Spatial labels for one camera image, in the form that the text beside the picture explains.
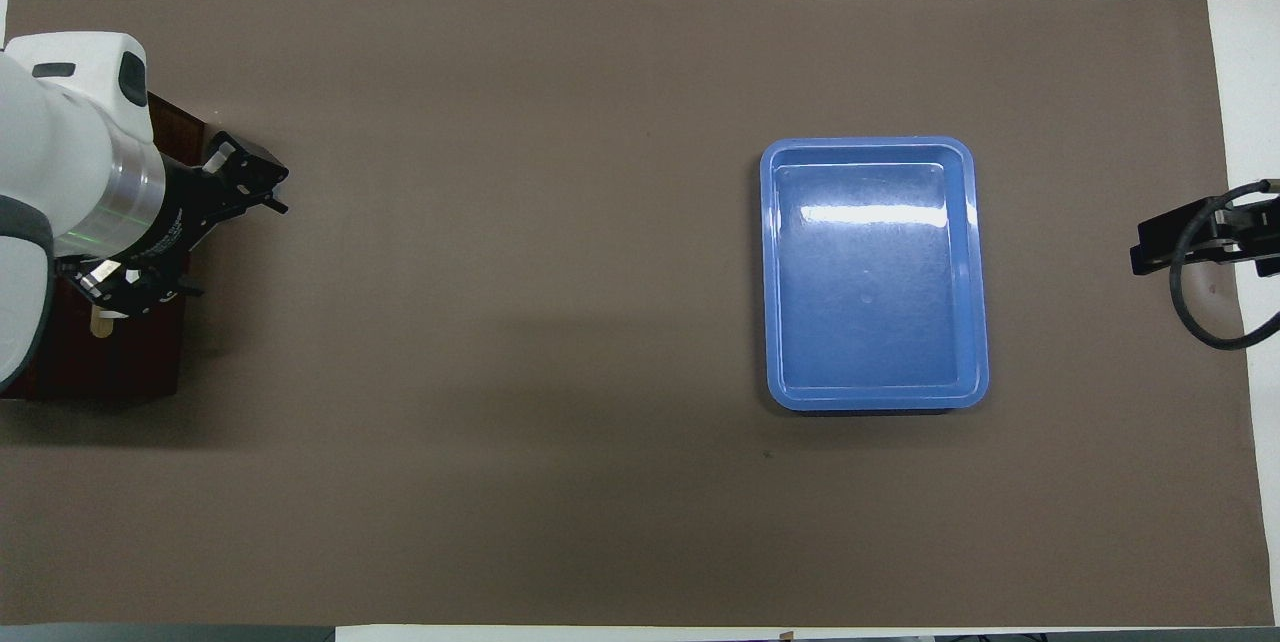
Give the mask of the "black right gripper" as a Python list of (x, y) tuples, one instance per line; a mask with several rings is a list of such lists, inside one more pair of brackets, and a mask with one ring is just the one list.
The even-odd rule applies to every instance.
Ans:
[[(1139, 223), (1138, 244), (1130, 247), (1130, 269), (1134, 276), (1148, 276), (1167, 269), (1181, 233), (1207, 203), (1208, 197), (1202, 197)], [(1242, 206), (1240, 210), (1249, 214), (1248, 226), (1242, 231), (1240, 249), (1254, 263), (1258, 278), (1277, 276), (1279, 200)], [(1190, 237), (1184, 263), (1225, 263), (1229, 247), (1236, 246), (1238, 231), (1239, 226), (1230, 223), (1230, 214), (1212, 214)]]

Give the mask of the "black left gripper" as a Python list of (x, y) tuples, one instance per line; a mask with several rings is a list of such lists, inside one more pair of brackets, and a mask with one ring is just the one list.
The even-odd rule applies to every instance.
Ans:
[(264, 146), (228, 130), (211, 137), (206, 153), (204, 168), (161, 156), (161, 206), (134, 242), (134, 262), (63, 256), (60, 278), (115, 317), (140, 317), (175, 297), (205, 295), (187, 276), (186, 260), (210, 231), (210, 215), (242, 215), (255, 206), (288, 214), (289, 206), (276, 192), (291, 173)]

